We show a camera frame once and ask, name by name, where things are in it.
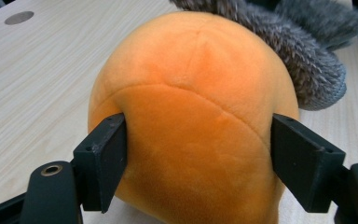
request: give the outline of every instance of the light wood surface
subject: light wood surface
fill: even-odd
[[[0,9],[0,202],[26,191],[38,166],[73,158],[107,57],[137,26],[175,10],[168,0],[17,0]],[[23,11],[34,16],[4,24]],[[358,162],[358,42],[337,54],[348,69],[348,93],[324,111],[301,111],[301,120],[345,150],[349,167]],[[335,210],[307,214],[286,191],[281,223],[333,223]],[[85,223],[159,223],[117,198],[107,214],[83,216]]]

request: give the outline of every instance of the plush seam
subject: plush seam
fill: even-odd
[[[238,121],[240,121],[241,123],[243,123],[246,127],[248,127],[257,137],[258,139],[262,142],[262,144],[264,145],[264,147],[266,149],[268,149],[268,145],[264,140],[263,138],[261,137],[261,135],[255,130],[254,127],[252,127],[252,125],[250,125],[245,119],[242,119],[241,117],[238,117],[236,116],[235,114],[229,112],[228,110],[226,110],[224,107],[222,107],[221,105],[217,104],[216,102],[214,102],[212,99],[209,99],[201,94],[199,94],[198,92],[195,92],[195,91],[191,91],[191,90],[187,90],[187,89],[184,89],[184,88],[180,88],[180,87],[177,87],[177,86],[172,86],[172,85],[169,85],[169,84],[159,84],[159,83],[151,83],[151,84],[136,84],[136,85],[131,85],[131,86],[127,86],[127,87],[124,87],[122,89],[119,89],[115,92],[112,92],[111,94],[109,94],[108,97],[106,97],[106,99],[101,103],[101,105],[103,105],[106,101],[108,101],[109,99],[112,99],[116,94],[118,94],[120,91],[124,91],[126,89],[129,89],[129,88],[139,88],[139,87],[151,87],[151,86],[164,86],[164,87],[169,87],[169,88],[173,88],[173,89],[177,89],[177,90],[180,90],[180,91],[188,91],[190,93],[193,93],[193,94],[196,94],[199,98],[211,103],[212,105],[218,107],[219,109],[221,109],[223,112],[229,114],[230,116],[234,117],[235,119],[237,119]]]

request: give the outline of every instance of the gray fur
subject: gray fur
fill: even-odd
[[[281,0],[275,12],[312,34],[323,48],[341,48],[358,35],[358,9],[336,1]]]
[[[280,15],[244,0],[170,1],[185,10],[210,12],[238,22],[260,36],[286,65],[295,86],[300,108],[324,109],[336,103],[345,94],[345,68],[336,55],[325,47],[342,46],[353,33],[345,38],[325,41],[325,47],[322,47],[313,34],[287,18],[289,13],[283,12],[282,6],[276,8],[283,14]]]

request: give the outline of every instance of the stuffed toy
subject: stuffed toy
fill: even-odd
[[[207,12],[170,13],[133,31],[89,101],[90,131],[126,117],[128,165],[116,196],[166,223],[277,223],[284,186],[270,159],[272,115],[298,119],[298,102],[328,105],[319,92],[301,95],[285,60],[293,58],[255,31]]]
[[[358,9],[332,0],[170,0],[238,22],[281,57],[300,108],[320,110],[345,93],[346,71],[331,50],[358,35]]]

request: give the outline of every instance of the orange fabric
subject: orange fabric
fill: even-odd
[[[148,22],[98,76],[89,130],[118,112],[128,128],[118,198],[167,223],[277,222],[271,119],[298,109],[282,61],[256,35],[199,12]]]

